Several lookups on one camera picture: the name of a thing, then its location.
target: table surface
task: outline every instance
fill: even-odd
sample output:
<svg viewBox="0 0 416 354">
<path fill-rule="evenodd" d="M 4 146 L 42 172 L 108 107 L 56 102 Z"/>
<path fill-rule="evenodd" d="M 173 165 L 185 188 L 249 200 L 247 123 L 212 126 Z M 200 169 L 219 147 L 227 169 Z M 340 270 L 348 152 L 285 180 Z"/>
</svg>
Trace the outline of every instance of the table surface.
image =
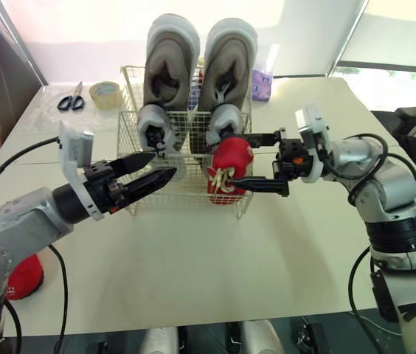
<svg viewBox="0 0 416 354">
<path fill-rule="evenodd" d="M 82 111 L 60 112 L 59 100 L 74 90 L 74 85 L 40 88 L 0 150 L 0 164 L 20 150 L 59 134 L 59 120 L 67 119 L 76 128 L 94 132 L 94 161 L 114 159 L 117 152 L 118 111 L 98 110 L 84 86 L 82 97 L 86 105 Z M 273 96 L 268 103 L 253 102 L 252 116 L 255 132 L 272 132 L 286 125 L 289 136 L 299 136 L 294 119 L 295 111 L 309 103 L 317 104 L 328 125 L 331 139 L 356 133 L 378 133 L 390 145 L 396 141 L 354 96 L 343 79 L 313 77 L 278 79 L 274 81 Z M 55 145 L 40 147 L 20 157 L 14 164 L 43 164 L 58 162 Z"/>
<path fill-rule="evenodd" d="M 117 154 L 118 110 L 99 110 L 84 86 L 81 96 L 85 107 L 79 111 L 59 111 L 56 106 L 64 96 L 72 94 L 75 85 L 41 87 L 21 115 L 20 120 L 0 149 L 0 164 L 15 153 L 45 139 L 59 135 L 59 122 L 68 120 L 77 129 L 94 133 L 92 158 L 114 159 Z M 59 162 L 55 144 L 40 147 L 17 159 L 14 164 L 44 164 Z"/>
<path fill-rule="evenodd" d="M 357 99 L 340 79 L 275 85 L 271 102 L 255 105 L 255 130 L 286 125 L 297 136 L 294 115 L 284 112 L 301 108 L 296 99 L 307 92 L 311 102 L 319 101 L 332 139 L 363 131 L 392 139 L 365 107 L 350 103 Z M 340 96 L 337 104 L 325 98 L 331 92 Z M 356 123 L 329 120 L 338 106 Z M 404 154 L 399 147 L 390 150 Z M 270 176 L 272 158 L 256 155 L 254 173 Z M 0 205 L 64 183 L 56 163 L 11 165 L 0 177 Z M 350 267 L 369 244 L 364 223 L 339 184 L 294 181 L 290 189 L 288 198 L 255 195 L 240 220 L 221 211 L 144 211 L 132 217 L 123 210 L 76 225 L 55 244 L 69 277 L 67 333 L 349 310 Z M 14 303 L 26 336 L 58 334 L 62 317 L 58 262 L 48 249 L 39 256 L 42 288 Z M 359 308 L 375 307 L 367 262 L 358 270 L 354 294 Z M 5 333 L 14 334 L 9 317 Z"/>
</svg>

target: white wire basket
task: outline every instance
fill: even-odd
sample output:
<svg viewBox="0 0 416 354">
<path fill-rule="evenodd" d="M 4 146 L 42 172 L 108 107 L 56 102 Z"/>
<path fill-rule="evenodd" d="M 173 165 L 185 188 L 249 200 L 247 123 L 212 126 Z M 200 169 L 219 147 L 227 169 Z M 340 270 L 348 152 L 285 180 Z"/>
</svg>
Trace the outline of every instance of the white wire basket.
<svg viewBox="0 0 416 354">
<path fill-rule="evenodd" d="M 123 66 L 121 69 L 122 107 L 118 123 L 118 157 L 142 151 L 137 133 L 138 111 L 143 106 L 144 67 Z M 193 153 L 205 148 L 204 132 L 207 129 L 210 112 L 197 111 L 201 78 L 197 69 L 193 78 L 187 111 L 167 112 L 173 130 L 176 131 L 175 147 L 180 153 L 157 156 L 144 169 L 125 177 L 124 182 L 140 177 L 155 167 L 177 167 L 177 173 L 167 186 L 159 191 L 131 204 L 128 210 L 135 215 L 144 209 L 233 209 L 238 218 L 246 212 L 252 199 L 252 192 L 244 195 L 213 194 L 208 192 L 209 179 L 204 169 L 211 165 L 212 155 Z M 252 131 L 251 92 L 246 95 L 241 111 L 244 133 Z M 248 167 L 248 176 L 252 175 L 252 165 Z"/>
</svg>

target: red baseball cap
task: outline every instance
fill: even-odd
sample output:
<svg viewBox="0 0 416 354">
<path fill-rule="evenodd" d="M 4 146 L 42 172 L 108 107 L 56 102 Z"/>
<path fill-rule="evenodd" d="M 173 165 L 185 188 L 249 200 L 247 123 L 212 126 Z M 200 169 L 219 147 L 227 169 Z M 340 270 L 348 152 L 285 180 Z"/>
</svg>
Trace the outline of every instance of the red baseball cap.
<svg viewBox="0 0 416 354">
<path fill-rule="evenodd" d="M 7 299 L 19 300 L 39 289 L 44 279 L 43 266 L 37 255 L 18 264 L 8 279 Z"/>
</svg>

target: sneaker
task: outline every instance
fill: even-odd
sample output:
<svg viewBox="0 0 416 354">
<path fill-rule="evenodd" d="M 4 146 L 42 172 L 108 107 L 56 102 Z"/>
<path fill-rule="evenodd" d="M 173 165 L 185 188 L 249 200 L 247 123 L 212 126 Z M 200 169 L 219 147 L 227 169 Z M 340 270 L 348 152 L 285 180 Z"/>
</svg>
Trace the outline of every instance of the sneaker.
<svg viewBox="0 0 416 354">
<path fill-rule="evenodd" d="M 219 21 L 208 34 L 198 110 L 213 112 L 226 103 L 241 110 L 248 94 L 256 54 L 257 33 L 250 24 L 239 18 Z M 207 140 L 221 140 L 220 132 L 229 125 L 212 124 L 214 118 L 214 114 L 209 119 L 204 115 L 195 118 L 190 131 L 192 153 L 212 153 Z M 240 114 L 235 125 L 241 126 L 242 132 Z"/>
<path fill-rule="evenodd" d="M 143 89 L 144 105 L 151 105 L 151 108 L 142 109 L 138 116 L 138 134 L 143 149 L 157 150 L 159 142 L 148 137 L 154 134 L 162 137 L 166 152 L 181 149 L 187 135 L 186 115 L 176 114 L 170 121 L 155 107 L 166 111 L 187 110 L 190 81 L 199 54 L 198 33 L 187 19 L 164 14 L 153 22 L 148 34 Z"/>
</svg>

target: shoe sole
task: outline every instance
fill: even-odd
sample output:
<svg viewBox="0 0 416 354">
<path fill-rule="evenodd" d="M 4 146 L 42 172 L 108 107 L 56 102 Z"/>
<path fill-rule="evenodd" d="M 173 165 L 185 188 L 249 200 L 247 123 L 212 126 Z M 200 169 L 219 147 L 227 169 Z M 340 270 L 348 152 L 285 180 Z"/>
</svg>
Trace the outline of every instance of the shoe sole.
<svg viewBox="0 0 416 354">
<path fill-rule="evenodd" d="M 257 53 L 257 32 L 253 26 L 240 18 L 225 18 L 215 24 L 209 31 L 207 45 L 205 46 L 205 65 L 209 65 L 216 43 L 227 35 L 241 35 L 249 42 L 252 49 L 249 56 L 249 67 L 253 67 L 255 53 Z"/>
<path fill-rule="evenodd" d="M 181 36 L 189 45 L 192 52 L 191 78 L 195 72 L 198 56 L 200 55 L 200 38 L 196 28 L 186 18 L 172 13 L 159 16 L 149 29 L 146 55 L 148 56 L 153 51 L 154 46 L 157 45 L 157 38 L 166 32 L 172 32 Z"/>
</svg>

